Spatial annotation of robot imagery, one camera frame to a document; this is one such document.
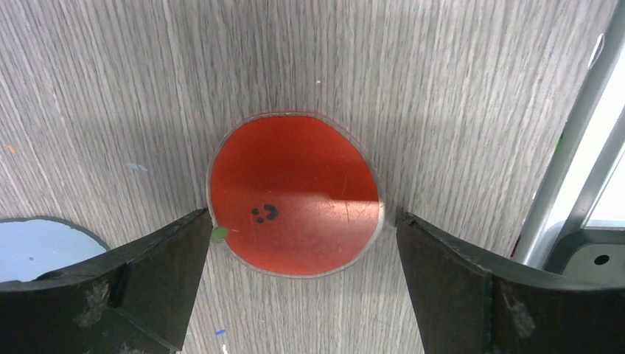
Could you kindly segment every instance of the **green spot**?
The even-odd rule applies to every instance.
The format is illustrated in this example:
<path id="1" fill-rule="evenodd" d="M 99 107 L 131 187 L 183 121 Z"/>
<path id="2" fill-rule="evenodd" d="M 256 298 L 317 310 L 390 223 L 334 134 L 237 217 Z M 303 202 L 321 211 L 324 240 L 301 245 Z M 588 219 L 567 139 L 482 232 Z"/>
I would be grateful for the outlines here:
<path id="1" fill-rule="evenodd" d="M 211 238 L 213 240 L 222 240 L 226 238 L 226 236 L 228 236 L 229 232 L 230 232 L 230 229 L 227 227 L 216 227 L 213 229 L 213 232 L 211 233 Z"/>

